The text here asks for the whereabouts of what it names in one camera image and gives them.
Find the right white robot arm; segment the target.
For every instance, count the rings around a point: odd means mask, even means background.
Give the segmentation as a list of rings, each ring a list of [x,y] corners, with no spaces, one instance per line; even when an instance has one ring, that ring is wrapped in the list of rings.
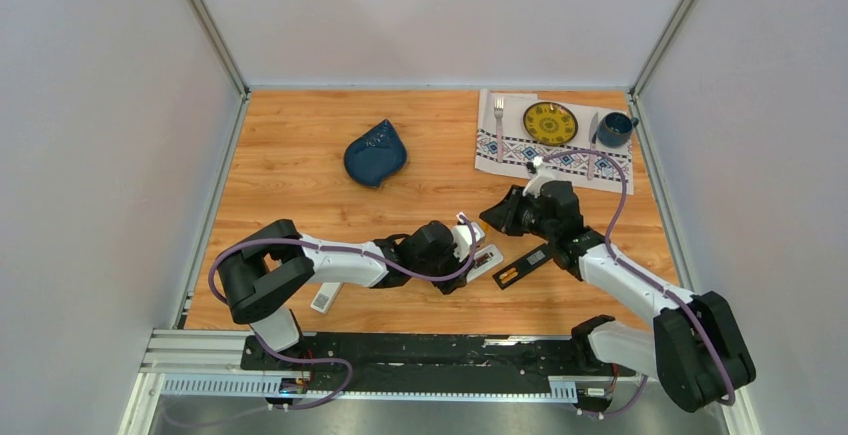
[[[632,369],[659,381],[686,412],[731,404],[738,389],[756,380],[729,302],[714,291],[696,294],[670,284],[625,256],[585,224],[571,183],[514,185],[480,218],[507,236],[541,238],[559,268],[650,324],[638,330],[599,315],[574,327],[570,359],[579,371],[593,374],[606,364]]]

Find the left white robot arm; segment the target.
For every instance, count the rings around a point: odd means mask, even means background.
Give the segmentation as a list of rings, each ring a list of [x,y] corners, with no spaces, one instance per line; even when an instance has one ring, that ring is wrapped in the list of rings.
[[[291,370],[304,360],[306,345],[287,302],[304,285],[387,289],[418,279],[450,294],[466,284],[484,239],[483,229],[464,214],[453,227],[431,221],[412,234],[360,244],[317,239],[280,219],[219,254],[208,283],[233,322],[249,326],[265,342],[269,359]]]

